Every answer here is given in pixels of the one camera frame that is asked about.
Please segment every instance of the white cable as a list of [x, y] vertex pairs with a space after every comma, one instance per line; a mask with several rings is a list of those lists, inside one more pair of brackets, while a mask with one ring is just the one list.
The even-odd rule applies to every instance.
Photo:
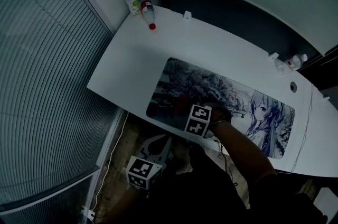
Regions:
[[300, 147], [299, 152], [298, 152], [298, 154], [297, 154], [295, 163], [294, 163], [294, 165], [292, 166], [292, 169], [291, 169], [290, 172], [277, 172], [277, 174], [279, 174], [279, 173], [291, 174], [291, 173], [293, 173], [293, 171], [296, 169], [296, 165], [297, 165], [297, 161], [298, 161], [299, 155], [301, 154], [301, 151], [302, 151], [303, 146], [304, 146], [305, 141], [306, 141], [306, 134], [307, 134], [308, 122], [309, 122], [309, 120], [310, 120], [310, 116], [311, 116], [311, 112], [312, 112], [312, 95], [313, 95], [313, 90], [314, 90], [314, 85], [312, 84], [312, 86], [311, 86], [311, 99], [310, 99], [310, 104], [309, 104], [309, 106], [308, 106], [307, 122], [306, 122], [305, 132], [304, 132], [302, 144], [301, 144], [301, 147]]
[[107, 168], [106, 174], [105, 174], [105, 176], [104, 176], [104, 179], [102, 180], [102, 184], [101, 184], [101, 186], [100, 186], [100, 189], [99, 189], [99, 191], [97, 192], [97, 194], [96, 194], [96, 196], [95, 196], [95, 206], [93, 207], [93, 209], [91, 209], [92, 211], [94, 211], [94, 209], [95, 209], [95, 207], [96, 207], [96, 205], [97, 205], [97, 196], [98, 196], [98, 194], [99, 194], [100, 191], [101, 191], [101, 188], [102, 188], [102, 186], [103, 186], [103, 184], [104, 184], [106, 175], [107, 175], [107, 173], [108, 173], [108, 171], [109, 171], [109, 166], [110, 166], [110, 162], [111, 162], [111, 156], [112, 156], [112, 154], [113, 154], [113, 152], [114, 152], [114, 150], [115, 150], [115, 148], [116, 148], [116, 145], [118, 144], [118, 141], [120, 140], [120, 138], [121, 138], [121, 136], [122, 136], [122, 134], [123, 134], [123, 129], [125, 128], [125, 124], [126, 124], [128, 115], [129, 115], [129, 112], [127, 113], [127, 117], [126, 117], [126, 119], [125, 119], [125, 122], [123, 123], [123, 127], [122, 127], [122, 130], [121, 130], [121, 134], [120, 134], [120, 136], [118, 137], [117, 142], [116, 142], [114, 148], [112, 149], [112, 151], [111, 151], [111, 153], [110, 153], [110, 159], [109, 159], [109, 163], [108, 163], [108, 168]]

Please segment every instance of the plastic bottle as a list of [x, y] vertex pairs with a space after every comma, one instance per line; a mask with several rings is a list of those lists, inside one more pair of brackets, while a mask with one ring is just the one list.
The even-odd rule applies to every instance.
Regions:
[[151, 30], [156, 29], [154, 8], [153, 8], [152, 2], [149, 0], [142, 1], [141, 8], [142, 8], [143, 19], [148, 24], [149, 29]]
[[303, 63], [307, 61], [307, 55], [294, 55], [290, 59], [286, 60], [285, 63], [289, 66], [292, 71], [298, 70], [302, 67]]
[[128, 5], [129, 11], [133, 15], [137, 15], [140, 12], [138, 0], [126, 0], [126, 3]]

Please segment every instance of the dark clothing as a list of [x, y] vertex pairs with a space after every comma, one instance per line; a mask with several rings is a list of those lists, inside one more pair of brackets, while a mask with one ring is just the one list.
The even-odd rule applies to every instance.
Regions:
[[326, 223], [305, 194], [288, 193], [277, 175], [249, 187], [246, 209], [230, 177], [201, 147], [190, 150], [193, 171], [167, 175], [155, 185], [134, 220], [143, 223]]

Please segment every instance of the anime girl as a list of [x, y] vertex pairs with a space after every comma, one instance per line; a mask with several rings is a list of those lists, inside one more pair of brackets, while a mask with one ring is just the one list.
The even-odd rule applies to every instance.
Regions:
[[275, 158], [276, 128], [283, 121], [284, 104], [258, 91], [253, 93], [249, 104], [251, 125], [246, 136], [266, 156]]

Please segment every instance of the black sleeve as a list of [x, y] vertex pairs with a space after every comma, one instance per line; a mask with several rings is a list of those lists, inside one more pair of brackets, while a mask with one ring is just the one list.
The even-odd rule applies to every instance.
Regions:
[[290, 193], [278, 175], [269, 175], [249, 188], [251, 213], [275, 223], [326, 223], [327, 216], [304, 194]]

